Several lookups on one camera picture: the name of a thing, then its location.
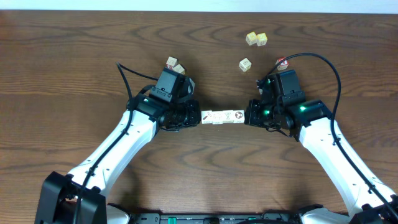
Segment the white block with hammer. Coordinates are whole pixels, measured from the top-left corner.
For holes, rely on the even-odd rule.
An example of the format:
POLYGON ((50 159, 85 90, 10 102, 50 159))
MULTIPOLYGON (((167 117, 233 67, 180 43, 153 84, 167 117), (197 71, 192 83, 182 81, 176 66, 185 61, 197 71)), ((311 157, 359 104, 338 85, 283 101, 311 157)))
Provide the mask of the white block with hammer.
POLYGON ((213 123, 213 112, 212 110, 201 111, 201 123, 212 124, 213 123))

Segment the white block with faint print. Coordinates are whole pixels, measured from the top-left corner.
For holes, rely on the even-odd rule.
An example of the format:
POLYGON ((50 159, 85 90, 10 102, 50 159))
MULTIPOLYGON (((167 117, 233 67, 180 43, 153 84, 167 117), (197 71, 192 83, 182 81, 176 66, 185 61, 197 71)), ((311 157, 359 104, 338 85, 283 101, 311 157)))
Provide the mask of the white block with faint print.
POLYGON ((211 117, 212 117, 212 124, 223 124, 224 113, 222 111, 213 111, 211 117))

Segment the white block with soccer ball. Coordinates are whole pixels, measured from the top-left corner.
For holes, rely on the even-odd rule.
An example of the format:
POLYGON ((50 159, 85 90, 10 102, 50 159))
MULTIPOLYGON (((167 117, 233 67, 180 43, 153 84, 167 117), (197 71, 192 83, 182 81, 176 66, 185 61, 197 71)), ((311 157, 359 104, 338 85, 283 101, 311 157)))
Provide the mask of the white block with soccer ball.
POLYGON ((239 124, 239 123, 244 123, 245 121, 245 114, 244 110, 236 110, 233 113, 233 123, 234 124, 239 124))

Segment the white block with goblet print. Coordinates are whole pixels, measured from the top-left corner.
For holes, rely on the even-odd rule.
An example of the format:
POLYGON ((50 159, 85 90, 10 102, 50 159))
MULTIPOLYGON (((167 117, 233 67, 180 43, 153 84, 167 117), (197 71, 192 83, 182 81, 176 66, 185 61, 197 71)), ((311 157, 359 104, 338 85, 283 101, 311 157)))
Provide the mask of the white block with goblet print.
POLYGON ((233 110, 224 110, 222 111, 222 114, 223 114, 223 124, 234 123, 233 110))

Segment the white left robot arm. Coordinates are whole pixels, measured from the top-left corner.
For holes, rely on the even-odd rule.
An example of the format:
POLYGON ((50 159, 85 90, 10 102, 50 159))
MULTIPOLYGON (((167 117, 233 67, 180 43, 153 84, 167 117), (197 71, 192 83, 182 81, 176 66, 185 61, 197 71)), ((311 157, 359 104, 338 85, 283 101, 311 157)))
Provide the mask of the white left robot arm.
POLYGON ((119 124, 97 149, 67 175, 44 181, 36 223, 129 223, 131 214, 106 202, 114 183, 138 151, 161 129, 179 131, 199 124, 191 78, 159 78, 130 96, 119 124))

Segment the cream block with faint drawing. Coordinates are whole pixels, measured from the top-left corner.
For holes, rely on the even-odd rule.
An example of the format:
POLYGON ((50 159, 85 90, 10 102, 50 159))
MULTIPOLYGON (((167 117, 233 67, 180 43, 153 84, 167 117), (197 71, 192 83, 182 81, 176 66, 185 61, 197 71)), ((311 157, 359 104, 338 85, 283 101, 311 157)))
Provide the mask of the cream block with faint drawing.
POLYGON ((249 61, 248 58, 242 59, 242 61, 239 62, 239 68, 243 71, 246 72, 251 68, 252 63, 249 61))

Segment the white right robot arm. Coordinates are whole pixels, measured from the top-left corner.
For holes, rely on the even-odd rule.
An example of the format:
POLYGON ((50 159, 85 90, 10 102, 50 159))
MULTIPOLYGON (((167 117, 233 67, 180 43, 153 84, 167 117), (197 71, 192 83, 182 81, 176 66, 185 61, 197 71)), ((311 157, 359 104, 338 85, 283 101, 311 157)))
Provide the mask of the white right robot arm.
POLYGON ((250 100, 245 124, 300 142, 338 190, 348 216, 314 208, 302 223, 397 223, 397 194, 367 167, 343 136, 335 115, 321 100, 306 100, 294 71, 257 80, 261 99, 250 100))

